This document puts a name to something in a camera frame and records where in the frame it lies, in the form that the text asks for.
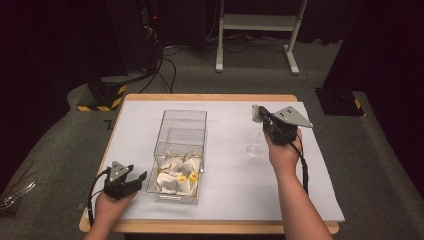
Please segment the black equipment tower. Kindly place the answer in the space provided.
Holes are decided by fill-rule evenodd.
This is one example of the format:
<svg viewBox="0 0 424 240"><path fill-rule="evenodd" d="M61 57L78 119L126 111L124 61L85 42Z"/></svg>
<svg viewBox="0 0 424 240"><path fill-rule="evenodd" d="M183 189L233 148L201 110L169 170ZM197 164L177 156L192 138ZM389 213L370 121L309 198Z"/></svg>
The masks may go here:
<svg viewBox="0 0 424 240"><path fill-rule="evenodd" d="M107 0L125 73L147 74L153 69L157 43L154 0Z"/></svg>

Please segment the white table mat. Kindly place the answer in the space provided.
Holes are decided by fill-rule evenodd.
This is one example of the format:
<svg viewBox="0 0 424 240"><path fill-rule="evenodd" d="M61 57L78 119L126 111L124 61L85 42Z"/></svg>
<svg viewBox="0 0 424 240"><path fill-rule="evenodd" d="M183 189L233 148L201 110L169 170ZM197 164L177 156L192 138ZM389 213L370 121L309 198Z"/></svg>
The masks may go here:
<svg viewBox="0 0 424 240"><path fill-rule="evenodd" d="M130 179L150 172L162 115L166 110L207 113L205 172L196 205L163 203L142 189L123 217L127 220L265 220L279 221L277 184L262 146L246 153L252 121L249 101L127 101L115 123L102 166L132 164Z"/></svg>

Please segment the wooden table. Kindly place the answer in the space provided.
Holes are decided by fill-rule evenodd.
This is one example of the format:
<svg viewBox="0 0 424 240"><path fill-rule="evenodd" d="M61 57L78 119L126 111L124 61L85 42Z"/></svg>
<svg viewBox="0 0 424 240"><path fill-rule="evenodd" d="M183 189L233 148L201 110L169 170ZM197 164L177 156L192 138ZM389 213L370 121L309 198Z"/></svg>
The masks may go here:
<svg viewBox="0 0 424 240"><path fill-rule="evenodd" d="M299 113L307 112L304 104L292 95L256 94L129 94L127 101L249 101L263 105L275 112L287 106ZM265 220L127 220L123 216L114 227L115 231L126 234L280 234L283 231L279 221Z"/></svg>

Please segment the clear glass cup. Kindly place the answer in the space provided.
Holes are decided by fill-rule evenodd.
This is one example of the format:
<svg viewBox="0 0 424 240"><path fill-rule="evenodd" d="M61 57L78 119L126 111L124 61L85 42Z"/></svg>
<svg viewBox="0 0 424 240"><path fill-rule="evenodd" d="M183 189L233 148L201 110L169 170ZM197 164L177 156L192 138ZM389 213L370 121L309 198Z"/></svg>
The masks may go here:
<svg viewBox="0 0 424 240"><path fill-rule="evenodd" d="M250 158L256 157L265 143L264 133L261 128L252 128L246 132L245 152Z"/></svg>

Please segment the black base with yellow mark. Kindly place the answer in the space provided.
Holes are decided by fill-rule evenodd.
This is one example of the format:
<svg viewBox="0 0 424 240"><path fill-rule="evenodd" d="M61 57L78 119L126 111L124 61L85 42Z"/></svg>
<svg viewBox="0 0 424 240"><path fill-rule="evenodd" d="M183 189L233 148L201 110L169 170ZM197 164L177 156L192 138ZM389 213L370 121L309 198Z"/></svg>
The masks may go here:
<svg viewBox="0 0 424 240"><path fill-rule="evenodd" d="M337 95L334 91L316 88L315 94L325 115L364 116L359 100L352 94Z"/></svg>

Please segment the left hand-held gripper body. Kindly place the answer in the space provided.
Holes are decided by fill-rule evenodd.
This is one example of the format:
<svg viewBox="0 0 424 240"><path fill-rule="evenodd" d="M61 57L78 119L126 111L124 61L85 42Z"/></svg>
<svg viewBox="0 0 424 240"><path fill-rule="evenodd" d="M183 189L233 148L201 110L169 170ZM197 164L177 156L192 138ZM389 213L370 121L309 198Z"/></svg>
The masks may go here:
<svg viewBox="0 0 424 240"><path fill-rule="evenodd" d="M140 189L140 183L137 179L127 182L127 166L117 161L113 161L104 183L104 193L120 200Z"/></svg>

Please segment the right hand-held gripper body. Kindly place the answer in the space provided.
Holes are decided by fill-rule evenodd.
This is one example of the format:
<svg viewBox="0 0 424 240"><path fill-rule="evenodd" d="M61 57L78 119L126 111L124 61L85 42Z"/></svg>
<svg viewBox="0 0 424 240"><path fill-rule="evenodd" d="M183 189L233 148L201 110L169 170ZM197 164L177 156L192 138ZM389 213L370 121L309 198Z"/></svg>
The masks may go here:
<svg viewBox="0 0 424 240"><path fill-rule="evenodd" d="M269 118L263 120L263 129L272 142L279 146L292 143L299 126L312 128L313 124L292 106L271 113Z"/></svg>

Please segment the person's left hand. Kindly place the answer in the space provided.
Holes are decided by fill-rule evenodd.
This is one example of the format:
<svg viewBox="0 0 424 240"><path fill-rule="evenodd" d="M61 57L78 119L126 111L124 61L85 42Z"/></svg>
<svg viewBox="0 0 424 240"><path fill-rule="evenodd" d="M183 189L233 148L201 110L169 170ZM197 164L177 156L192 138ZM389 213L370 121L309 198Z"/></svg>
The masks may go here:
<svg viewBox="0 0 424 240"><path fill-rule="evenodd" d="M100 193L96 199L94 226L112 228L135 196L136 193L133 193L116 200L105 193Z"/></svg>

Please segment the black base with hazard stripes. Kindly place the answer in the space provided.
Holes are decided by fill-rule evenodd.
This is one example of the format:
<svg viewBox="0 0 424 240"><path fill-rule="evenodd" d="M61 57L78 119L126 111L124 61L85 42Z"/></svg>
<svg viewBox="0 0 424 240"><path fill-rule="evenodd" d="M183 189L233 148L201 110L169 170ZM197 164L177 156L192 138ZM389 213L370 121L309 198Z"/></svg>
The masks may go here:
<svg viewBox="0 0 424 240"><path fill-rule="evenodd" d="M116 110L123 100L127 80L128 78L125 76L89 80L77 103L77 109L83 112Z"/></svg>

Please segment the white pyramid tea bag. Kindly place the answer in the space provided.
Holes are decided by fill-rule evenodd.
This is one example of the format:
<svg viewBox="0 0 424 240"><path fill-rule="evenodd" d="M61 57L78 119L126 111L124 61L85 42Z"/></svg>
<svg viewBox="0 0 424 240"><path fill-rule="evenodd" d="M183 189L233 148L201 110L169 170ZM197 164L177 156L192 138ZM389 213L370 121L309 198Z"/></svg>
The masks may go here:
<svg viewBox="0 0 424 240"><path fill-rule="evenodd" d="M263 118L260 116L259 106L253 105L252 106L252 121L255 123L261 123L263 121Z"/></svg>

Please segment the clear acrylic drawer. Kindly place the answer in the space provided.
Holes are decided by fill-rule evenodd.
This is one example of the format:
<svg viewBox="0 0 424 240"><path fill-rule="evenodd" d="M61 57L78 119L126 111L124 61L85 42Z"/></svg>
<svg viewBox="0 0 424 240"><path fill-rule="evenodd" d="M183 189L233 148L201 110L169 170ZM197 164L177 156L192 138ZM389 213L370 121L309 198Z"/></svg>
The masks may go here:
<svg viewBox="0 0 424 240"><path fill-rule="evenodd" d="M200 172L200 181L197 188L197 195L196 196L180 196L175 194L162 194L157 193L154 190L154 182L156 180L156 169L159 164L156 163L156 161L153 164L152 172L150 175L149 183L147 192L151 193L155 196L156 201L158 202L168 202L168 203L178 203L178 204L189 204L189 205L197 205L198 204L198 198L199 198L199 192L200 192L200 185L201 185L201 175L204 172Z"/></svg>

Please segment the pile of tea bags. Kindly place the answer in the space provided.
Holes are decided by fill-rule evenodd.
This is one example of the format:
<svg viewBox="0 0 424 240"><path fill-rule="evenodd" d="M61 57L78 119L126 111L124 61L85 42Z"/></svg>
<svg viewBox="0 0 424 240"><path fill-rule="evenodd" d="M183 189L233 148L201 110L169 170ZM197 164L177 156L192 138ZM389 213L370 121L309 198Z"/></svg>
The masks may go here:
<svg viewBox="0 0 424 240"><path fill-rule="evenodd" d="M196 196L201 163L202 157L192 151L166 154L156 169L154 190L162 194Z"/></svg>

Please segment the white metal stand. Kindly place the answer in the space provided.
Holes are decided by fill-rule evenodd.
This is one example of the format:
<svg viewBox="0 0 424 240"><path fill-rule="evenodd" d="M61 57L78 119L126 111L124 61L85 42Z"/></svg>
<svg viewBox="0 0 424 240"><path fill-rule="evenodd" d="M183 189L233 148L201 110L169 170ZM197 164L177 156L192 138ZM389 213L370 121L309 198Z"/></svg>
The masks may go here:
<svg viewBox="0 0 424 240"><path fill-rule="evenodd" d="M225 0L219 0L219 27L218 44L215 70L222 72L224 69L224 31L225 30L252 30L252 31L278 31L290 32L289 43L283 46L291 73L299 75L300 70L296 63L293 48L303 20L308 0L301 0L298 13L293 16L279 15L252 15L252 14L227 14L224 10Z"/></svg>

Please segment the person's right hand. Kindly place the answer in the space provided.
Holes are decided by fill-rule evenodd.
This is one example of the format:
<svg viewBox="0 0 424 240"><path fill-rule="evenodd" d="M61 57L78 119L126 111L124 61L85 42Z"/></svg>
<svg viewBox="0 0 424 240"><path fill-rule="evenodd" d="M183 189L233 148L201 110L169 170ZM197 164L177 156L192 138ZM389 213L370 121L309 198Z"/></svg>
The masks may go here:
<svg viewBox="0 0 424 240"><path fill-rule="evenodd" d="M297 130L296 139L292 145L275 145L267 133L264 133L269 148L269 160L277 176L296 175L299 153L302 150L302 132Z"/></svg>

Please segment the clear plastic bag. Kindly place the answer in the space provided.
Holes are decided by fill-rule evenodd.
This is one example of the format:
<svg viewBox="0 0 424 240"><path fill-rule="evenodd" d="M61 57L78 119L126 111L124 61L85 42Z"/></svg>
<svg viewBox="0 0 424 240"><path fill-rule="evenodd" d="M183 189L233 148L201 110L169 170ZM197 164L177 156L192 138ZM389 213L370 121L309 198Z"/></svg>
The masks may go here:
<svg viewBox="0 0 424 240"><path fill-rule="evenodd" d="M33 166L30 165L19 177L12 189L0 201L0 218L14 217L17 214L23 197L36 186L36 181L25 184L25 181L35 173L37 173L37 170L34 170Z"/></svg>

